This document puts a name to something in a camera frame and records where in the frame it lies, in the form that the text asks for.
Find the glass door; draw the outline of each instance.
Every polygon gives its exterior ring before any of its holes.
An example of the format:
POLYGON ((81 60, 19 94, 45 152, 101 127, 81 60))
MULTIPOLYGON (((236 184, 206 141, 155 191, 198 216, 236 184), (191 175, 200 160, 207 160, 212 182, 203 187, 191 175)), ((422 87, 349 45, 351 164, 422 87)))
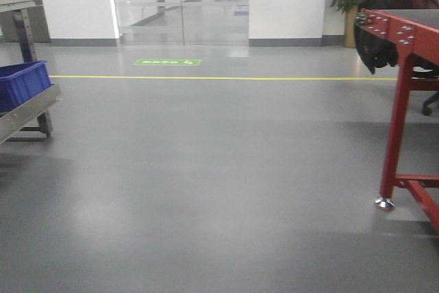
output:
POLYGON ((115 0, 122 43, 247 45, 248 0, 115 0))
POLYGON ((248 0, 182 0, 186 45, 247 45, 248 0))

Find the blue storage bin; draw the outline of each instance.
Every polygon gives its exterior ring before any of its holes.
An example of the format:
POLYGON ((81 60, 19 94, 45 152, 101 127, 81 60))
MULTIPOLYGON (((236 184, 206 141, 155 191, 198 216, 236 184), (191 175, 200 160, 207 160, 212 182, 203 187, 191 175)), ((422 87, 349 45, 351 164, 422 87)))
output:
POLYGON ((0 67, 0 112, 15 109, 51 86, 46 62, 0 67))

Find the black table top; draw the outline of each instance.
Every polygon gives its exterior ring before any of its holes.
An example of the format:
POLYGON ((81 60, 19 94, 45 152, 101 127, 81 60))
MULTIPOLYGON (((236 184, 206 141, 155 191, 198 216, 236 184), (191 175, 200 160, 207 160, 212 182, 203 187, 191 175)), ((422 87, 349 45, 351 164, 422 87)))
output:
POLYGON ((383 10, 383 12, 439 29, 439 10, 383 10))

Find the gray epoxy floor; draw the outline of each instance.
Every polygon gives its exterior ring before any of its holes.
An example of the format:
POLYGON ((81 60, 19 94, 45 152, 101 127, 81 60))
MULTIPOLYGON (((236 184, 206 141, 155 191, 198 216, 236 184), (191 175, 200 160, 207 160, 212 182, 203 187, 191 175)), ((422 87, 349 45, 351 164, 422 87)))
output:
MULTIPOLYGON (((342 47, 37 52, 52 75, 370 77, 342 47)), ((16 45, 0 55, 21 61, 16 45)), ((439 292, 439 238, 414 199, 373 205, 395 81, 53 81, 52 138, 0 146, 2 292, 439 292)), ((438 173, 428 95, 413 93, 402 172, 438 173)))

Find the metal shelf frame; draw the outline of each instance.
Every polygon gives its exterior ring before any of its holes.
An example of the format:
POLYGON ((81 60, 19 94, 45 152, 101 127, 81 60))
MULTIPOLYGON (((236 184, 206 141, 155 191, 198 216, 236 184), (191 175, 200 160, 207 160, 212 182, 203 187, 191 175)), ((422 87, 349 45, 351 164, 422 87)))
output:
MULTIPOLYGON (((40 6, 41 0, 0 0, 0 12, 11 12, 19 37, 24 62, 37 61, 27 8, 40 6)), ((61 94, 60 87, 53 84, 14 110, 0 117, 0 143, 19 130, 39 131, 50 137, 53 130, 48 108, 55 104, 61 94), (24 127, 37 118, 38 127, 24 127)))

